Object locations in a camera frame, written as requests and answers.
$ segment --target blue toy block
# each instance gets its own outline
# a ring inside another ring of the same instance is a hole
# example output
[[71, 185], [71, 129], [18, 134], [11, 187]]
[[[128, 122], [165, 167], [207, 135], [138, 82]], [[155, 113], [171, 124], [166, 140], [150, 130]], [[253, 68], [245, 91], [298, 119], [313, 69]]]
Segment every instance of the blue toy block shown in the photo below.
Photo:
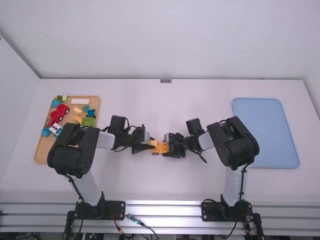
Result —
[[58, 105], [60, 104], [61, 102], [59, 100], [53, 100], [52, 104], [51, 104], [51, 107], [52, 108], [56, 108], [58, 107]]
[[87, 113], [90, 110], [90, 106], [89, 105], [84, 105], [82, 107], [82, 110], [83, 110], [84, 113]]
[[94, 117], [95, 116], [95, 110], [94, 109], [90, 109], [90, 110], [88, 110], [87, 114], [88, 114], [88, 117]]
[[47, 127], [42, 129], [42, 131], [41, 131], [41, 135], [44, 136], [44, 137], [49, 137], [50, 134], [51, 134], [51, 131]]

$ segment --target white block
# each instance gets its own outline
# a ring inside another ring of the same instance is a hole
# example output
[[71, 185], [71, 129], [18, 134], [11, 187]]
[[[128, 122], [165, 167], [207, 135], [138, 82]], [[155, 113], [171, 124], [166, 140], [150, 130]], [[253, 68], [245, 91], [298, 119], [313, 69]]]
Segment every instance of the white block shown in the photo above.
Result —
[[88, 105], [90, 102], [90, 99], [85, 98], [72, 98], [71, 104], [79, 104], [79, 105]]

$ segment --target metal rail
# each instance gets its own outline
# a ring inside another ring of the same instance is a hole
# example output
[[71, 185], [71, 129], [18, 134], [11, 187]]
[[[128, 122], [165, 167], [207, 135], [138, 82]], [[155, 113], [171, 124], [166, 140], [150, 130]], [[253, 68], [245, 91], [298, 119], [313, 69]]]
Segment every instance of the metal rail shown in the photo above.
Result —
[[[126, 213], [140, 218], [157, 234], [228, 234], [233, 222], [203, 222], [199, 201], [126, 201]], [[2, 232], [63, 232], [73, 203], [0, 203]], [[319, 205], [252, 205], [261, 214], [266, 235], [320, 236]], [[80, 220], [73, 223], [79, 230]], [[150, 233], [130, 220], [119, 221], [126, 234]], [[82, 232], [117, 233], [113, 221], [85, 220]], [[244, 235], [238, 223], [234, 235]]]

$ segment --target red toy car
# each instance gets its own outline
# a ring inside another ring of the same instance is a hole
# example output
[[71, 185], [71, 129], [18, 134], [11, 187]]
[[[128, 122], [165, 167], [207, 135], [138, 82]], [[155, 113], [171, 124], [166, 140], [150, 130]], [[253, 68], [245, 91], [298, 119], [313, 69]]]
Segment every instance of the red toy car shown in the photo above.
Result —
[[70, 112], [70, 108], [67, 105], [59, 104], [56, 110], [50, 113], [50, 118], [56, 122], [62, 121], [64, 115]]
[[50, 118], [46, 125], [51, 127], [53, 124], [56, 124], [56, 123], [58, 123], [56, 119]]
[[58, 112], [60, 112], [61, 114], [63, 114], [62, 116], [64, 116], [65, 114], [68, 114], [70, 112], [70, 108], [67, 106], [67, 105], [64, 105], [64, 104], [59, 104], [57, 107], [56, 107], [56, 110]]

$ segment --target green toy block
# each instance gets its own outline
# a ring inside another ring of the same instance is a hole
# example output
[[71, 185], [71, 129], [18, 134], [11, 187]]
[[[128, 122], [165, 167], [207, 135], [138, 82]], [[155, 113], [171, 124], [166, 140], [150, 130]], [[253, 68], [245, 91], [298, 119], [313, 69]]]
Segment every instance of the green toy block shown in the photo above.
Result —
[[63, 95], [62, 96], [62, 102], [67, 103], [69, 101], [69, 96]]
[[89, 105], [84, 105], [82, 107], [83, 112], [86, 114], [89, 110], [90, 110], [90, 106]]
[[96, 127], [97, 122], [96, 119], [93, 117], [84, 117], [82, 118], [81, 126], [90, 126], [90, 127]]

